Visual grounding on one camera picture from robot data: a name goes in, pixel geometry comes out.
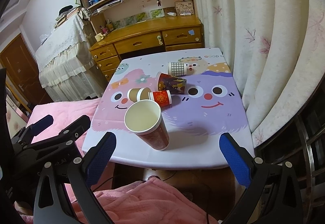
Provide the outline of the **tall red patterned paper cup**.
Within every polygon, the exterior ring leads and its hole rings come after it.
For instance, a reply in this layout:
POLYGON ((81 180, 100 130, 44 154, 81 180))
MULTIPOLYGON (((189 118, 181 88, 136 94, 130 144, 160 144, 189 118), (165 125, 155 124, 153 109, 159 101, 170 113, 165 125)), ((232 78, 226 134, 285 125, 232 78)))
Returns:
POLYGON ((155 150, 169 145, 169 135, 161 107, 152 100, 140 100, 131 105, 124 116, 125 127, 155 150))

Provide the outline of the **tan kraft paper cup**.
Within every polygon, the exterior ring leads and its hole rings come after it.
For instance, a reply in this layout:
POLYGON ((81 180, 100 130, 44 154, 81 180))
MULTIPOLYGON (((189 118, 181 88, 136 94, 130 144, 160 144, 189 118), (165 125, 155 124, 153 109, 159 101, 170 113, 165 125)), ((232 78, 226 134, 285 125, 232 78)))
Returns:
POLYGON ((138 102, 140 100, 148 100, 150 99, 149 93, 151 92, 151 89, 148 87, 142 87, 142 88, 133 88, 129 89, 127 92, 127 97, 132 102, 138 102))

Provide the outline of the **small red paper cup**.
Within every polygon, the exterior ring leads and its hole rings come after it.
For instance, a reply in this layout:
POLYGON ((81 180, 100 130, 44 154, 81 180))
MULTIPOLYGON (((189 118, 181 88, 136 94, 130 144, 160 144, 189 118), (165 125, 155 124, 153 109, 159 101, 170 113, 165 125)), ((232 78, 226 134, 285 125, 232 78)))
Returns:
POLYGON ((149 99, 155 101, 160 107, 168 107, 172 104, 169 90, 149 92, 149 99))

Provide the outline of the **dark brown patterned paper cup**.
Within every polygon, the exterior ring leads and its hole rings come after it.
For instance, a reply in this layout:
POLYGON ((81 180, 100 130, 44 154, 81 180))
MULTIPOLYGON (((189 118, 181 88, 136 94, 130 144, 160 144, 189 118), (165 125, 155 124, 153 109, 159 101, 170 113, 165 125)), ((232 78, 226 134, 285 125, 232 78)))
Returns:
POLYGON ((187 80, 177 76, 158 72, 156 79, 158 81, 158 91, 169 90, 171 94, 184 94, 187 80))

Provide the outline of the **checkered paper cup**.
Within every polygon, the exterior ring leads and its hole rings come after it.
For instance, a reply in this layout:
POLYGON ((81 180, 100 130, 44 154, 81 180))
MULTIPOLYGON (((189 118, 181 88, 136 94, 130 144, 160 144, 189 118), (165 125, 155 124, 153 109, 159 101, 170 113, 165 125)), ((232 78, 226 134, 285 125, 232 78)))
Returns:
POLYGON ((185 76, 187 75, 187 66, 185 63, 168 62, 167 73, 172 76, 185 76))

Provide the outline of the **pink blanket bed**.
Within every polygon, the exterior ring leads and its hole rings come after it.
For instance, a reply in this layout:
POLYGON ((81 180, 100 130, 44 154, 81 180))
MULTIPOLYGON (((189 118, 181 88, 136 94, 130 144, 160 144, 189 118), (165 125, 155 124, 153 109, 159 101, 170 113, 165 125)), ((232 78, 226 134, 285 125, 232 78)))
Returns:
POLYGON ((93 100, 53 102, 37 105, 32 111, 27 126, 36 123, 47 115, 53 117, 53 124, 34 137, 32 143, 56 136, 62 129, 82 115, 87 115, 92 120, 100 100, 101 98, 96 98, 93 100))

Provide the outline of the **brown wooden door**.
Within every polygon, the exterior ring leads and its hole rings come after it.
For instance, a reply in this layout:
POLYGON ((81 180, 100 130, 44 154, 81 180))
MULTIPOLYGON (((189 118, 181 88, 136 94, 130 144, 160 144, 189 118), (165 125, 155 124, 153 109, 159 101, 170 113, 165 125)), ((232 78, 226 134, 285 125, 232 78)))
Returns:
POLYGON ((39 104, 52 102, 40 84, 38 66, 21 34, 1 51, 1 64, 7 69, 14 87, 26 100, 28 109, 33 110, 39 104))

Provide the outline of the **pink fleece robe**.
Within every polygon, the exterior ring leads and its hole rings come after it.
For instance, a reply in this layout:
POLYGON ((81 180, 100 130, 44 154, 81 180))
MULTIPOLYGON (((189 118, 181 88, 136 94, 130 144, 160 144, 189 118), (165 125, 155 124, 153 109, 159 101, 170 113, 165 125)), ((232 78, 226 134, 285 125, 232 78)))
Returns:
POLYGON ((94 193, 114 223, 218 223, 176 188, 156 177, 94 193))

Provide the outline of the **lace covered piano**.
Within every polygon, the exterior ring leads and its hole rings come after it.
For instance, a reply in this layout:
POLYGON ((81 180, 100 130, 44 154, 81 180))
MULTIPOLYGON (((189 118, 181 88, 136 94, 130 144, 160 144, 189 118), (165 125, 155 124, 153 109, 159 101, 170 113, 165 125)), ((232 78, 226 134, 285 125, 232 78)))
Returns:
POLYGON ((35 53, 41 87, 54 102, 101 97, 107 81, 90 54, 95 32, 81 11, 53 30, 35 53))

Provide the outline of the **cartoon printed tablecloth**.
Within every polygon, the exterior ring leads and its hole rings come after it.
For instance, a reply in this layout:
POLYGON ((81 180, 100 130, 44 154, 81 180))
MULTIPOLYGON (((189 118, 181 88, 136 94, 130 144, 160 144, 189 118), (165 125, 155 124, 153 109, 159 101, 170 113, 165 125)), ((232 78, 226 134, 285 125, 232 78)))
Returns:
POLYGON ((198 48, 156 53, 124 59, 117 67, 87 131, 82 149, 87 152, 106 132, 116 135, 111 161, 130 166, 189 170, 225 167, 219 138, 230 133, 253 153, 253 141, 240 93, 218 48, 198 48), (186 88, 172 96, 172 105, 162 110, 170 143, 163 151, 151 148, 124 124, 132 105, 128 92, 143 87, 156 90, 159 74, 169 62, 188 66, 186 88))

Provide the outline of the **yellow mug on desk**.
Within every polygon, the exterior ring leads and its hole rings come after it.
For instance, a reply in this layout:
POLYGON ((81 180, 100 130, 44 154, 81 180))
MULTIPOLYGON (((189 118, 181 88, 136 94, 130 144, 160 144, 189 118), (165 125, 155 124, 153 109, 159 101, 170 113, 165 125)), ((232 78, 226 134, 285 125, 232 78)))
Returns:
POLYGON ((96 39, 97 42, 102 41, 104 38, 105 38, 105 36, 102 33, 99 33, 99 34, 95 35, 95 39, 96 39))

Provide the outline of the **wooden desk with hutch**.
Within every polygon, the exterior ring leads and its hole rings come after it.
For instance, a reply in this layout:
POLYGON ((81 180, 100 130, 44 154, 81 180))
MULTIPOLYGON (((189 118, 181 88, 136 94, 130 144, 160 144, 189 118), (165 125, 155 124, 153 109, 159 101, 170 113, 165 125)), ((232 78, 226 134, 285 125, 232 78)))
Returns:
POLYGON ((81 0, 96 34, 105 38, 90 50, 96 67, 110 80, 125 58, 201 48, 204 33, 194 15, 178 15, 176 2, 194 0, 81 0))

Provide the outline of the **white floral curtain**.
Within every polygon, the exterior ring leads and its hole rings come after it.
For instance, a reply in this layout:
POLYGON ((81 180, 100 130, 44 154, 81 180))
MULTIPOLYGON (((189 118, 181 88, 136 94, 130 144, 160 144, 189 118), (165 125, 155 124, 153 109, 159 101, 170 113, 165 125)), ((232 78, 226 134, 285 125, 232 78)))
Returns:
POLYGON ((195 0, 205 44, 232 70, 254 146, 279 131, 324 76, 324 0, 195 0))

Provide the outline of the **printed cardboard box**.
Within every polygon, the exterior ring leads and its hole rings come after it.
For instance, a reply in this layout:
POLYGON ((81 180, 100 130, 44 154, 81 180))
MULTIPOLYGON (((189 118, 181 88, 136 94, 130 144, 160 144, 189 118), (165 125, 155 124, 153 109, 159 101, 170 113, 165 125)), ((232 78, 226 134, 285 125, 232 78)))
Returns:
POLYGON ((178 15, 194 15, 195 14, 192 1, 176 2, 175 10, 178 15))

